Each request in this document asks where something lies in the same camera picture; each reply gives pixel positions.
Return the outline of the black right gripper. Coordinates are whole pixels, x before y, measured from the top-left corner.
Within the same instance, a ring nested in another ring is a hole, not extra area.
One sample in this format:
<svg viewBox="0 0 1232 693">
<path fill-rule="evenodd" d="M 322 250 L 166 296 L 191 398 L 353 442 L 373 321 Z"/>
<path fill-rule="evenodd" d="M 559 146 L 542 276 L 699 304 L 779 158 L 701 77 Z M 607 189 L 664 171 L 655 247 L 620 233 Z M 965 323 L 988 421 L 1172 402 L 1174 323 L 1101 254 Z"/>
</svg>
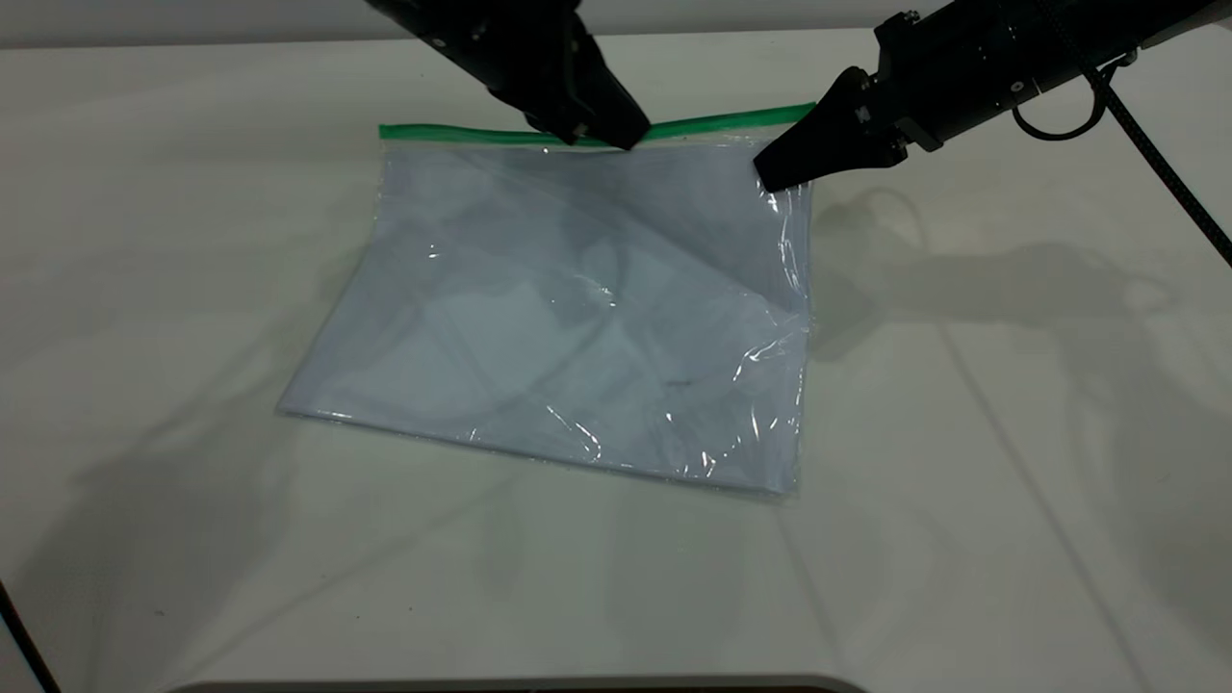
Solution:
<svg viewBox="0 0 1232 693">
<path fill-rule="evenodd" d="M 1044 92 L 1062 72 L 1060 36 L 1034 1 L 952 1 L 902 12 L 873 31 L 872 134 L 862 107 L 869 74 L 848 67 L 784 134 L 754 158 L 770 194 L 859 169 L 890 169 L 906 146 L 947 141 Z"/>
</svg>

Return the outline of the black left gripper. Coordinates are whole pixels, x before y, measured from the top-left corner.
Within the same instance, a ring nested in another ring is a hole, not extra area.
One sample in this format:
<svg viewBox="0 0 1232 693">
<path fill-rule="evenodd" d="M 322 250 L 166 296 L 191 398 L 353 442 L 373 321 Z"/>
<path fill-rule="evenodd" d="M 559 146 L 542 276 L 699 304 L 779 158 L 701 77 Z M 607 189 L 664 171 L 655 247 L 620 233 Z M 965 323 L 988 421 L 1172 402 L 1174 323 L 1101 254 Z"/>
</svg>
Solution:
<svg viewBox="0 0 1232 693">
<path fill-rule="evenodd" d="M 630 152 L 650 132 L 650 120 L 582 23 L 578 1 L 367 5 L 462 67 L 533 129 L 565 144 L 586 137 Z M 538 91 L 567 85 L 569 97 Z"/>
</svg>

